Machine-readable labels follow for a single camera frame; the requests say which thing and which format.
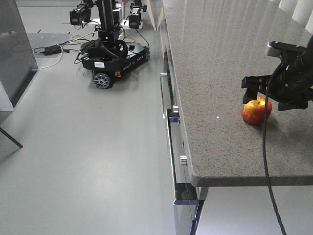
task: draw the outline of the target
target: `countertop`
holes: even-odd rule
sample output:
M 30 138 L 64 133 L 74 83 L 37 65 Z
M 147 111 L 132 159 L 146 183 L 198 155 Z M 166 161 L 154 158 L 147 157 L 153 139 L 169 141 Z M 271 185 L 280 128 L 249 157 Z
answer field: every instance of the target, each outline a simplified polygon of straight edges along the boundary
M 273 73 L 269 41 L 305 46 L 311 34 L 264 0 L 163 0 L 191 183 L 265 186 L 261 127 L 241 117 L 241 80 Z M 273 185 L 313 185 L 313 107 L 278 111 L 267 124 Z

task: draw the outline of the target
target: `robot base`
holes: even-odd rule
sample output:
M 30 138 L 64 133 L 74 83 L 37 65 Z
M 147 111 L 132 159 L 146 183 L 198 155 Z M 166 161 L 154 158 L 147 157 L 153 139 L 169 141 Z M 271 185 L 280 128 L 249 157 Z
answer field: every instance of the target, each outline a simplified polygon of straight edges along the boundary
M 147 47 L 143 47 L 140 43 L 126 43 L 126 45 L 128 55 L 125 60 L 119 58 L 104 60 L 103 58 L 107 55 L 103 55 L 101 50 L 97 48 L 93 48 L 91 57 L 82 60 L 83 67 L 92 70 L 93 82 L 96 87 L 100 89 L 111 88 L 123 73 L 133 70 L 149 60 L 150 52 Z

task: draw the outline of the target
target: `tripod leg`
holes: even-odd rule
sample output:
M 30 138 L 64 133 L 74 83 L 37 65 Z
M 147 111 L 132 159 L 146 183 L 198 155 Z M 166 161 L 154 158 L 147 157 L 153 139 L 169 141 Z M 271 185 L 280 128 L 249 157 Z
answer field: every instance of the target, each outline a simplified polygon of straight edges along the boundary
M 5 136 L 7 136 L 14 144 L 16 144 L 18 147 L 23 148 L 23 145 L 21 145 L 19 142 L 16 141 L 12 136 L 10 136 L 5 130 L 3 130 L 0 127 L 0 132 L 2 132 Z

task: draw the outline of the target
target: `power cable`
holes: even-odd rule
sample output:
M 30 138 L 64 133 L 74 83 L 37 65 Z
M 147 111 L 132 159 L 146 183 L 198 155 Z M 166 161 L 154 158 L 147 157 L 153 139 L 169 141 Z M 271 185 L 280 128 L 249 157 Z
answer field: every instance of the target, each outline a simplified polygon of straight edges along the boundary
M 265 170 L 265 177 L 266 177 L 266 181 L 267 181 L 267 185 L 268 185 L 268 191 L 269 191 L 269 195 L 270 195 L 270 199 L 272 201 L 273 207 L 274 207 L 274 211 L 275 211 L 275 215 L 278 221 L 278 224 L 280 226 L 280 229 L 282 231 L 283 235 L 287 235 L 283 222 L 281 220 L 279 211 L 278 211 L 278 207 L 275 201 L 275 197 L 273 194 L 273 190 L 272 190 L 272 186 L 271 186 L 271 182 L 270 182 L 270 178 L 269 178 L 269 172 L 268 172 L 268 163 L 267 163 L 267 156 L 266 156 L 266 125 L 267 125 L 267 115 L 268 115 L 268 95 L 269 95 L 269 87 L 270 84 L 272 82 L 272 79 L 274 77 L 274 75 L 277 74 L 277 71 L 280 70 L 280 68 L 283 66 L 283 64 L 281 63 L 276 70 L 274 71 L 274 73 L 270 76 L 269 81 L 268 81 L 268 85 L 267 85 L 267 90 L 266 90 L 266 96 L 265 96 L 265 114 L 264 114 L 264 123 L 262 126 L 262 151 L 263 151 L 263 162 L 264 162 L 264 170 Z

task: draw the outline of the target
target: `red apple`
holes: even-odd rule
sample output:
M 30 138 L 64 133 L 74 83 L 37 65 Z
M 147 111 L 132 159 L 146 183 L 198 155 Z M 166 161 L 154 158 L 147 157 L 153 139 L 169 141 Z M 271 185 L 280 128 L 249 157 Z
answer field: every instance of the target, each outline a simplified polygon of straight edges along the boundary
M 272 104 L 268 101 L 268 114 L 269 117 L 272 111 Z M 265 98 L 258 97 L 257 100 L 252 100 L 249 103 L 243 105 L 241 110 L 241 116 L 243 119 L 253 125 L 260 125 L 264 122 L 265 114 Z

